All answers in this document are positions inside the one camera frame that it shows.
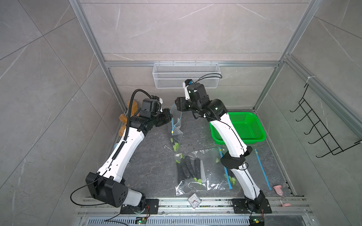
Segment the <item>clear zip-top bag blue zipper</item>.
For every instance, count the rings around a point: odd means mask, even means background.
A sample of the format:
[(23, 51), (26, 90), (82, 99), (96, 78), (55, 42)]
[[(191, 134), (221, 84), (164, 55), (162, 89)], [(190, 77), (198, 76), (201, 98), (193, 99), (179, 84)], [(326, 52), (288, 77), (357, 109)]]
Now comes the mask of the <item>clear zip-top bag blue zipper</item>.
[[(224, 174), (224, 177), (226, 178), (227, 180), (227, 183), (228, 183), (228, 186), (229, 186), (229, 189), (232, 190), (234, 187), (236, 187), (236, 183), (237, 183), (237, 179), (236, 179), (236, 176), (234, 175), (234, 173), (231, 171), (230, 167), (225, 167), (222, 163), (221, 163), (221, 159), (226, 156), (226, 153), (223, 153), (224, 149), (220, 148), (220, 147), (213, 147), (212, 148), (212, 151), (215, 153), (215, 154), (220, 154), (220, 158), (219, 156), (217, 156), (216, 158), (216, 164), (220, 163), (225, 171), (225, 174)], [(266, 181), (266, 184), (269, 188), (269, 190), (272, 190), (272, 187), (269, 183), (269, 180), (267, 178), (267, 174), (264, 170), (264, 167), (262, 165), (262, 161), (260, 159), (260, 156), (259, 156), (259, 153), (256, 149), (254, 149), (254, 153), (255, 153), (255, 156), (257, 157), (257, 160), (258, 160), (258, 163), (260, 165), (260, 168), (261, 168), (261, 171), (263, 173), (263, 176), (265, 177), (265, 181)]]

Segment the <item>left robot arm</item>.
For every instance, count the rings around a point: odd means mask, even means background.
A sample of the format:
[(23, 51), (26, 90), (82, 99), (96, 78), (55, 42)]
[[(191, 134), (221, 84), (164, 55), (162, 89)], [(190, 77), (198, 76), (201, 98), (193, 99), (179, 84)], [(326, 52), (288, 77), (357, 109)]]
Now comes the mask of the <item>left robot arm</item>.
[(100, 205), (133, 206), (136, 211), (142, 211), (146, 206), (145, 195), (128, 188), (124, 184), (123, 173), (147, 133), (153, 127), (169, 123), (173, 116), (170, 109), (162, 107), (162, 98), (150, 95), (142, 89), (133, 92), (129, 107), (133, 106), (134, 97), (138, 92), (147, 96), (142, 102), (140, 112), (135, 115), (132, 115), (131, 111), (128, 112), (126, 129), (120, 142), (98, 171), (90, 172), (86, 177), (85, 187), (89, 189), (91, 197), (100, 202)]

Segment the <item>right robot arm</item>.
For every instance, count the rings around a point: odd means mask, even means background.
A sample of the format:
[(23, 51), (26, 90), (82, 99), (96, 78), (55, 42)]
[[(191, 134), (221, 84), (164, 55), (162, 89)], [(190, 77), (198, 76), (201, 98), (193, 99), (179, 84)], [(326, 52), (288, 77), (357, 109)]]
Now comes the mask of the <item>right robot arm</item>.
[(203, 84), (187, 79), (183, 82), (183, 88), (185, 96), (175, 100), (177, 110), (192, 112), (195, 119), (204, 118), (216, 128), (228, 149), (221, 158), (221, 163), (240, 183), (250, 212), (257, 213), (266, 203), (266, 198), (252, 179), (245, 162), (252, 147), (247, 146), (238, 135), (224, 103), (219, 99), (210, 100)]

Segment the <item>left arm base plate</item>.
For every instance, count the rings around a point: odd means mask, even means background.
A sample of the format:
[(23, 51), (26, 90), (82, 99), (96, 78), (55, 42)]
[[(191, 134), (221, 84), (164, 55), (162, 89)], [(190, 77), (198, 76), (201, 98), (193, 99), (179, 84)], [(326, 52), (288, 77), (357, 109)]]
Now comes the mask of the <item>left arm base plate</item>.
[(141, 200), (138, 206), (123, 205), (121, 214), (157, 214), (159, 208), (159, 199)]

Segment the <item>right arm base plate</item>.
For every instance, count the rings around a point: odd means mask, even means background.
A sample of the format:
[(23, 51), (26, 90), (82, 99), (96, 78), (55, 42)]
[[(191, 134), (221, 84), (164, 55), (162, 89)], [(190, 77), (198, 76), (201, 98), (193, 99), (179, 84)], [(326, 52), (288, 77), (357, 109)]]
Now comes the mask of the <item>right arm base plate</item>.
[(248, 201), (247, 199), (231, 199), (231, 206), (235, 214), (272, 213), (271, 206), (267, 199), (264, 199), (259, 207), (256, 207), (252, 201)]

